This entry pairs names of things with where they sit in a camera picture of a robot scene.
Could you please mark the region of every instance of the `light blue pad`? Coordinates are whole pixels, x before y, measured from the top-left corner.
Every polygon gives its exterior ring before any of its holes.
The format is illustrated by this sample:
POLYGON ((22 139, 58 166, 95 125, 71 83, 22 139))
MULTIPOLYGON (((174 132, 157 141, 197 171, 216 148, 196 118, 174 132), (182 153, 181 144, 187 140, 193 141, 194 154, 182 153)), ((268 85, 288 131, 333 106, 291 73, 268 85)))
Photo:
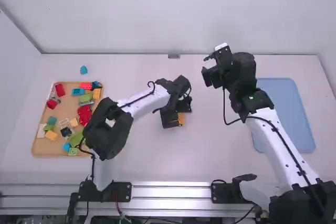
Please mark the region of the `light blue pad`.
MULTIPOLYGON (((257 87, 271 98, 283 128, 300 153, 315 150, 315 141, 304 112, 300 94, 295 82, 290 78, 258 78, 257 87)), ((254 137, 254 148, 264 153, 261 140, 254 137)))

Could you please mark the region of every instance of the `green block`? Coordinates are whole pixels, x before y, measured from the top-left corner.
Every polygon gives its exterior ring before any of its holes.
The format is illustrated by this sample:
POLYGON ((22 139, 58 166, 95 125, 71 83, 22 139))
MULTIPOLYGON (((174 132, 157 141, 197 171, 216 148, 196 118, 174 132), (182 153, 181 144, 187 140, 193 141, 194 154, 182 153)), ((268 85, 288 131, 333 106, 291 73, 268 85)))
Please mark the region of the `green block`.
POLYGON ((71 144, 72 147, 75 147, 76 145, 79 145, 80 141, 82 140, 83 133, 77 132, 74 135, 70 136, 68 138, 69 143, 71 144))
POLYGON ((82 94, 79 97, 79 102, 89 102, 93 99, 93 93, 82 94))
POLYGON ((68 156, 78 156, 78 149, 77 148, 70 148, 68 152, 68 156))
POLYGON ((52 124, 47 124, 46 126, 44 126, 43 130, 44 131, 54 131, 55 125, 52 124))
POLYGON ((57 122, 57 118, 54 117, 54 116, 50 116, 50 117, 48 118, 47 124, 55 125, 56 122, 57 122))

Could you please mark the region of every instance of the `black cable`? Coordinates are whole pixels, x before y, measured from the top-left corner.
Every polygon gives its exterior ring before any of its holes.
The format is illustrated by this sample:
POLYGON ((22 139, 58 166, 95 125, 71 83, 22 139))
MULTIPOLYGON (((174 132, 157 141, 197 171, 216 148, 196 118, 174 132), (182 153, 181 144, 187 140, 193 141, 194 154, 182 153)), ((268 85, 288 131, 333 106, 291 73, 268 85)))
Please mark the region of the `black cable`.
POLYGON ((241 222, 242 220, 244 220, 254 209, 255 205, 251 207, 251 209, 243 216, 241 217, 239 220, 236 220, 235 222, 232 222, 231 224, 237 224, 239 222, 241 222))

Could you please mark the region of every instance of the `wooden tray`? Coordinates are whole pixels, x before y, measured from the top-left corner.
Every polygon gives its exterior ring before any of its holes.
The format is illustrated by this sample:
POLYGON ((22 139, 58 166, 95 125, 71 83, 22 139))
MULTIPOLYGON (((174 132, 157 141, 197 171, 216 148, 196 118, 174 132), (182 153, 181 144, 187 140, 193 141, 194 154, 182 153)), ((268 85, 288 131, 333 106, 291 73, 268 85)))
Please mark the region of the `wooden tray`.
MULTIPOLYGON (((60 97, 61 103, 58 104, 53 110, 48 108, 45 105, 43 114, 41 116, 41 120, 39 124, 47 123, 47 120, 50 116, 55 116, 57 118, 57 122, 55 125, 54 132, 57 133, 57 138, 55 141, 51 141, 45 137, 37 138, 37 131, 39 125, 37 125, 35 140, 31 149, 32 155, 36 157, 68 157, 68 153, 63 150, 63 145, 66 143, 66 139, 62 137, 60 132, 60 124, 59 122, 63 119, 68 118, 69 120, 76 118, 77 121, 79 116, 77 114, 78 106, 78 97, 72 97, 71 91, 72 89, 79 88, 81 82, 58 82, 62 83, 65 95, 60 97)), ((95 101, 95 103, 91 106, 94 111, 98 105, 99 101, 95 101)), ((75 133, 83 130, 83 126, 78 122, 78 126, 72 128, 75 133)), ((78 152, 79 157, 88 156, 88 154, 83 152, 78 152)))

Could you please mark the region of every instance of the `teal block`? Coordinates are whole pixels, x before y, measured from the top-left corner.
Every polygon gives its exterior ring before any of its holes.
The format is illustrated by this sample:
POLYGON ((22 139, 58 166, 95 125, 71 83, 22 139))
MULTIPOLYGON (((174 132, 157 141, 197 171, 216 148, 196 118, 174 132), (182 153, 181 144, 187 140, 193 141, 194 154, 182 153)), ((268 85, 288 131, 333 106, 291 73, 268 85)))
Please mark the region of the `teal block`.
POLYGON ((57 118, 54 117, 54 116, 50 116, 50 117, 48 118, 47 124, 55 125, 56 122, 57 122, 57 118))

